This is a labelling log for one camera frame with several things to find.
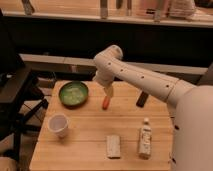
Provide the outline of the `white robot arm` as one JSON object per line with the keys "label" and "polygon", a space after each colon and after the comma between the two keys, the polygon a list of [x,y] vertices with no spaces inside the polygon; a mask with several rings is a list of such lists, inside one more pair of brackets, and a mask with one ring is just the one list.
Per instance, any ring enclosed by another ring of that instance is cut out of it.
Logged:
{"label": "white robot arm", "polygon": [[213,171],[213,86],[129,65],[111,45],[94,57],[94,80],[110,87],[119,78],[173,109],[171,171]]}

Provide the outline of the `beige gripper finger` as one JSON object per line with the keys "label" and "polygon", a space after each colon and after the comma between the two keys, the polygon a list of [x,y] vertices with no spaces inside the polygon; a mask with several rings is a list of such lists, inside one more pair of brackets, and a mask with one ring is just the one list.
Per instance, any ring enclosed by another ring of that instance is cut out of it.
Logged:
{"label": "beige gripper finger", "polygon": [[109,97],[109,98],[112,98],[113,95],[114,95],[114,89],[113,89],[112,86],[105,88],[104,92],[105,92],[106,96]]}

